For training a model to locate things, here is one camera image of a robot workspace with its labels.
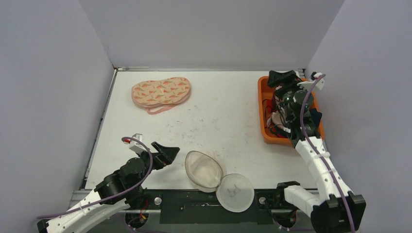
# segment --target clothing item in bin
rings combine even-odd
[[[153,115],[167,111],[188,99],[190,82],[183,77],[174,77],[159,81],[144,81],[132,87],[132,101],[145,108]],[[162,107],[157,111],[150,109]]]

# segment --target orange plastic container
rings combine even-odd
[[[288,145],[291,146],[292,143],[288,138],[280,138],[276,135],[272,134],[268,128],[266,128],[266,120],[265,119],[265,108],[267,106],[267,101],[263,102],[265,99],[270,99],[272,101],[272,95],[275,88],[268,87],[268,76],[263,76],[259,79],[257,83],[258,95],[259,95],[259,116],[260,116],[260,131],[262,132],[263,140],[268,144],[281,144],[281,145]],[[312,108],[316,108],[319,112],[318,101],[316,100],[315,93],[312,92],[314,101]],[[319,124],[318,131],[323,139],[325,139],[325,132],[323,130],[322,120]]]

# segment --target white tabletop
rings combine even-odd
[[[227,173],[242,174],[254,188],[275,188],[279,182],[287,181],[315,188],[304,160],[292,147],[263,142],[258,79],[267,75],[267,71],[118,72],[86,189],[94,188],[135,157],[120,140],[135,133],[143,134],[143,142],[148,146],[156,141],[163,146],[180,147],[170,166],[153,171],[143,183],[149,189],[193,189],[184,161],[189,151],[200,149],[217,150]],[[149,115],[134,105],[133,85],[170,77],[189,79],[192,89],[186,102],[157,115]]]

